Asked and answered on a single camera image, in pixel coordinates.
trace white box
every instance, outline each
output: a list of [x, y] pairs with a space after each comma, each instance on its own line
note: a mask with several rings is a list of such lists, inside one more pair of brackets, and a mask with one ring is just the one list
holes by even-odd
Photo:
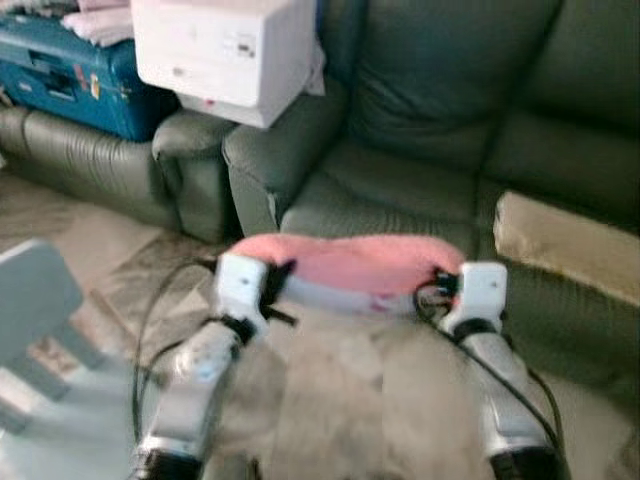
[[315, 0], [133, 0], [131, 6], [140, 77], [183, 94], [189, 108], [268, 127], [308, 79]]

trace black wire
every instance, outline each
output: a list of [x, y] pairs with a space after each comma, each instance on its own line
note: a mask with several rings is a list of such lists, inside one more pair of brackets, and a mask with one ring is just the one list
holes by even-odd
[[156, 364], [167, 353], [171, 352], [172, 350], [175, 350], [176, 348], [178, 348], [180, 345], [182, 345], [186, 341], [187, 341], [187, 339], [179, 340], [179, 341], [174, 342], [174, 343], [172, 343], [170, 345], [167, 345], [166, 347], [164, 347], [160, 351], [158, 351], [151, 358], [151, 361], [149, 362], [149, 365], [147, 366], [147, 368], [146, 368], [146, 370], [144, 372], [144, 376], [142, 377], [142, 387], [140, 388], [140, 395], [139, 395], [139, 398], [138, 398], [138, 418], [142, 419], [142, 412], [144, 410], [144, 398], [146, 396], [147, 387], [149, 385], [149, 381], [151, 380], [151, 375], [153, 375], [153, 370], [155, 369]]
[[260, 462], [257, 458], [254, 458], [249, 463], [249, 473], [251, 480], [262, 480], [262, 470], [260, 469]]
[[509, 393], [511, 393], [511, 395], [513, 395], [516, 398], [516, 400], [518, 400], [531, 413], [531, 415], [533, 415], [534, 418], [540, 423], [540, 425], [544, 429], [545, 433], [549, 437], [549, 441], [553, 445], [554, 449], [556, 451], [558, 451], [558, 452], [562, 452], [563, 449], [560, 446], [560, 443], [559, 443], [558, 437], [556, 435], [556, 432], [554, 432], [553, 428], [551, 428], [551, 425], [549, 425], [549, 422], [544, 417], [544, 415], [542, 415], [542, 413], [540, 413], [540, 411], [529, 401], [528, 398], [526, 398], [508, 380], [506, 380], [498, 372], [496, 372], [495, 369], [491, 365], [489, 365], [487, 362], [482, 360], [480, 357], [478, 357], [475, 353], [470, 351], [468, 348], [465, 348], [463, 345], [460, 345], [459, 343], [457, 343], [453, 339], [453, 337], [451, 337], [447, 333], [439, 330], [431, 322], [431, 319], [425, 316], [425, 314], [424, 314], [424, 312], [422, 310], [423, 307], [422, 307], [422, 305], [420, 303], [420, 300], [418, 298], [419, 292], [420, 292], [420, 287], [418, 287], [413, 293], [413, 305], [414, 305], [414, 307], [416, 309], [416, 313], [418, 314], [418, 317], [424, 323], [429, 325], [429, 327], [431, 327], [434, 330], [434, 332], [436, 332], [438, 335], [440, 335], [442, 338], [444, 338], [447, 342], [449, 342], [451, 345], [453, 345], [453, 347], [455, 347], [456, 350], [458, 350], [459, 352], [463, 353], [465, 355], [465, 357], [470, 358], [475, 363], [480, 365], [489, 375], [491, 375], [491, 377], [493, 377], [498, 383], [500, 383], [500, 385], [502, 385]]
[[560, 445], [560, 452], [564, 456], [564, 428], [562, 427], [562, 415], [560, 415], [560, 407], [558, 406], [558, 402], [556, 401], [556, 397], [553, 395], [551, 388], [544, 381], [544, 379], [536, 372], [530, 368], [527, 369], [529, 376], [531, 379], [538, 384], [538, 386], [542, 389], [544, 394], [549, 401], [549, 405], [551, 405], [551, 410], [553, 411], [553, 423], [555, 424], [556, 436], [558, 437], [558, 444]]
[[140, 361], [142, 358], [142, 344], [144, 341], [145, 332], [149, 321], [151, 320], [151, 314], [158, 304], [159, 300], [165, 295], [171, 284], [174, 282], [176, 277], [187, 268], [199, 266], [206, 268], [208, 271], [215, 270], [215, 260], [207, 260], [207, 259], [191, 259], [186, 262], [181, 263], [177, 267], [175, 267], [167, 277], [162, 281], [162, 283], [158, 286], [155, 293], [149, 299], [147, 303], [147, 307], [144, 311], [144, 315], [142, 316], [142, 322], [140, 324], [140, 332], [138, 334], [138, 342], [136, 344], [135, 358], [133, 362], [133, 385], [131, 388], [131, 418], [133, 423], [133, 438], [136, 445], [140, 443], [140, 430], [141, 430], [141, 421], [140, 421]]

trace sticker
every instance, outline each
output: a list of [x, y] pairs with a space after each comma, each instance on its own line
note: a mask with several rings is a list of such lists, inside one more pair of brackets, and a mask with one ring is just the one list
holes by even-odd
[[85, 78], [84, 72], [82, 71], [82, 66], [77, 63], [74, 64], [73, 71], [76, 74], [76, 79], [78, 80], [78, 82], [80, 82], [80, 86], [82, 87], [82, 90], [84, 91], [89, 90], [89, 84], [87, 83], [87, 79]]
[[2, 103], [3, 105], [6, 105], [7, 107], [13, 107], [13, 102], [11, 101], [11, 98], [9, 97], [7, 92], [5, 91], [4, 86], [0, 87], [0, 103]]
[[240, 34], [237, 42], [236, 48], [239, 57], [255, 58], [256, 38], [253, 35]]
[[95, 73], [91, 74], [91, 96], [100, 100], [100, 81]]

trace white chair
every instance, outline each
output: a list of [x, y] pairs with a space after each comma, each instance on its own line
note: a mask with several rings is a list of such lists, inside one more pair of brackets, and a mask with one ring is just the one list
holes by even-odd
[[[0, 255], [0, 366], [46, 397], [29, 414], [0, 397], [2, 480], [125, 480], [130, 473], [130, 368], [69, 323], [82, 302], [48, 243], [31, 240]], [[27, 348], [46, 336], [84, 368], [65, 380], [32, 359]]]

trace sofa backrest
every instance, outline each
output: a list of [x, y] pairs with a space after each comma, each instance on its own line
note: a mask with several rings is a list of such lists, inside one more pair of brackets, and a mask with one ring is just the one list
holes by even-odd
[[370, 0], [349, 128], [475, 171], [559, 0]]
[[640, 6], [565, 0], [485, 175], [636, 230]]
[[320, 40], [327, 56], [326, 72], [346, 87], [354, 81], [369, 0], [320, 0]]

